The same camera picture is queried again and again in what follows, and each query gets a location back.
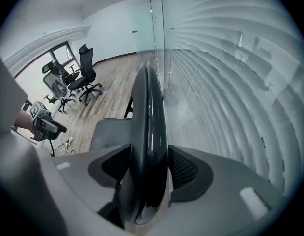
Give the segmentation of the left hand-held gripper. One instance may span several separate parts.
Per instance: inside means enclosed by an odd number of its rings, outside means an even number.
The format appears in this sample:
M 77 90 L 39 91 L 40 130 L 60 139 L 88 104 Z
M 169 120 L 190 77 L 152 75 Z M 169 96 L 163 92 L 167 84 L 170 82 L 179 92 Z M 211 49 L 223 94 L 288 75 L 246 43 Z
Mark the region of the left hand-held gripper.
M 45 105 L 36 101 L 30 109 L 30 116 L 34 126 L 34 136 L 32 140 L 55 140 L 57 133 L 66 133 L 67 128 L 59 122 L 53 121 L 51 112 Z

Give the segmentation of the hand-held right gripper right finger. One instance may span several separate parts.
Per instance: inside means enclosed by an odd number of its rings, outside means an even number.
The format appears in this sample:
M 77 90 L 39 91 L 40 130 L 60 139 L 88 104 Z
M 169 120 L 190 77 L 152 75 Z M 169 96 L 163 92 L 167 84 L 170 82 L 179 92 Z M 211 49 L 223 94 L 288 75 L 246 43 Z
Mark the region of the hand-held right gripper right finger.
M 169 207 L 148 236 L 256 236 L 285 202 L 283 166 L 256 171 L 236 160 L 169 145 L 162 156 L 137 162 L 126 173 L 126 219 L 150 223 L 161 212 L 166 182 Z

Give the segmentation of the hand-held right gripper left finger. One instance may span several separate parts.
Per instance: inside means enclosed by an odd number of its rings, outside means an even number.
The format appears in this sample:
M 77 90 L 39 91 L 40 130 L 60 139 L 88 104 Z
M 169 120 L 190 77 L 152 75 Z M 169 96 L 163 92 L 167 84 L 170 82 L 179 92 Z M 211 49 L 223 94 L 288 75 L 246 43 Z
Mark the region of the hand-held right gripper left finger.
M 91 210 L 109 205 L 120 208 L 119 192 L 130 164 L 131 145 L 116 145 L 91 152 L 54 157 L 65 182 Z

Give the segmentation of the black folding chair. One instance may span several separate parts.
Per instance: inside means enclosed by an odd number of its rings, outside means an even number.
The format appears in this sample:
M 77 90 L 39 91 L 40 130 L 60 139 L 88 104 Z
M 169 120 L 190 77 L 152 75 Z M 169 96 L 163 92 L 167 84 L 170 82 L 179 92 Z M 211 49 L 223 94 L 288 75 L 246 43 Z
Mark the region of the black folding chair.
M 90 176 L 115 189 L 113 199 L 98 214 L 124 228 L 126 222 L 145 224 L 160 209 L 168 171 L 168 145 L 162 94 L 156 72 L 142 67 L 135 77 L 126 113 L 95 127 L 91 152 L 116 146 L 88 166 Z

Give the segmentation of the person's left forearm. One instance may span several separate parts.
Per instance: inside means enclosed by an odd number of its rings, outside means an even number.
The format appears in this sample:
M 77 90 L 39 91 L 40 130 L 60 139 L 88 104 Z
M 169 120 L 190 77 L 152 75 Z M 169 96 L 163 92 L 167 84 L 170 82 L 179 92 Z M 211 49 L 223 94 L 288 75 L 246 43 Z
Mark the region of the person's left forearm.
M 32 118 L 29 113 L 21 109 L 13 124 L 14 127 L 29 130 L 32 134 L 35 133 Z

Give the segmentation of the grey plastic-wrapped office chair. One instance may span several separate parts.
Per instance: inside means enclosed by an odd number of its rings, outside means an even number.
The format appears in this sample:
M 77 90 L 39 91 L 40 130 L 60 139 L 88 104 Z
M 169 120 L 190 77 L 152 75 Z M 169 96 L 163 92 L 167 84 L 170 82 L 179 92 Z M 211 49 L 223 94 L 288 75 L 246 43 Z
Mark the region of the grey plastic-wrapped office chair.
M 46 76 L 44 76 L 43 82 L 52 93 L 51 98 L 46 95 L 44 99 L 47 99 L 48 102 L 52 104 L 54 104 L 58 100 L 61 101 L 61 105 L 58 111 L 60 113 L 66 114 L 67 112 L 64 109 L 65 105 L 70 101 L 76 102 L 76 100 L 74 99 L 75 95 L 73 93 L 70 93 L 69 96 L 67 96 L 68 86 L 66 85 L 61 76 L 56 76 L 50 72 Z

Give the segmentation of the black mesh office chair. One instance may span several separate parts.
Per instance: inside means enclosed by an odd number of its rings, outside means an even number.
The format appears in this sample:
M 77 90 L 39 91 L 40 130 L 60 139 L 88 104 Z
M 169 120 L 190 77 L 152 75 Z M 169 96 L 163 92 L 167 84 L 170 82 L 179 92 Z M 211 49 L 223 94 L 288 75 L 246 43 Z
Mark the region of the black mesh office chair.
M 56 76 L 61 76 L 67 86 L 70 85 L 72 82 L 74 82 L 79 75 L 79 71 L 77 72 L 75 72 L 74 70 L 72 71 L 73 72 L 69 74 L 69 72 L 64 69 L 63 65 L 59 64 L 57 61 L 55 62 L 51 61 L 42 67 L 43 74 L 47 75 L 48 73 L 51 72 Z
M 93 92 L 98 92 L 102 95 L 102 91 L 100 89 L 96 89 L 96 86 L 102 87 L 101 83 L 92 84 L 96 79 L 96 72 L 92 66 L 93 59 L 93 48 L 88 48 L 86 44 L 82 45 L 79 48 L 80 55 L 80 69 L 78 70 L 81 73 L 81 77 L 77 80 L 73 81 L 68 89 L 70 91 L 81 89 L 83 91 L 82 95 L 78 98 L 79 102 L 81 102 L 81 98 L 85 96 L 85 106 L 88 106 L 87 98 Z

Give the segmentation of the dark framed window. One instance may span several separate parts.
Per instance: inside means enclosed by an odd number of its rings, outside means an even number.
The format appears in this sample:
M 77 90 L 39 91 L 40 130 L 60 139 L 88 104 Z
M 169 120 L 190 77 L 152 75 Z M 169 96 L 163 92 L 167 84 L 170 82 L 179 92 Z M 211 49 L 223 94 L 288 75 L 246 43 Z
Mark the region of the dark framed window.
M 52 94 L 43 82 L 43 77 L 45 75 L 42 73 L 42 67 L 51 61 L 58 61 L 63 65 L 73 60 L 74 56 L 72 55 L 70 47 L 66 44 L 52 52 L 48 51 L 36 60 L 32 61 L 20 73 L 18 73 L 15 80 L 28 95 L 28 101 L 34 103 L 38 100 L 49 110 L 52 110 L 54 108 L 54 104 L 49 103 L 48 100 L 44 98 L 46 95 L 51 98 Z

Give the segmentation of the white window blinds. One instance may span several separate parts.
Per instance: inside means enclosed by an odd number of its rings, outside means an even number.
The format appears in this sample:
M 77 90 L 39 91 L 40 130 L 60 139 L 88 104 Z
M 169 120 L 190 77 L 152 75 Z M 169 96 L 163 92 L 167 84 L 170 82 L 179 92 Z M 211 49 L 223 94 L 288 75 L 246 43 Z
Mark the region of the white window blinds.
M 304 39 L 279 0 L 162 0 L 164 86 L 192 146 L 285 195 L 304 176 Z

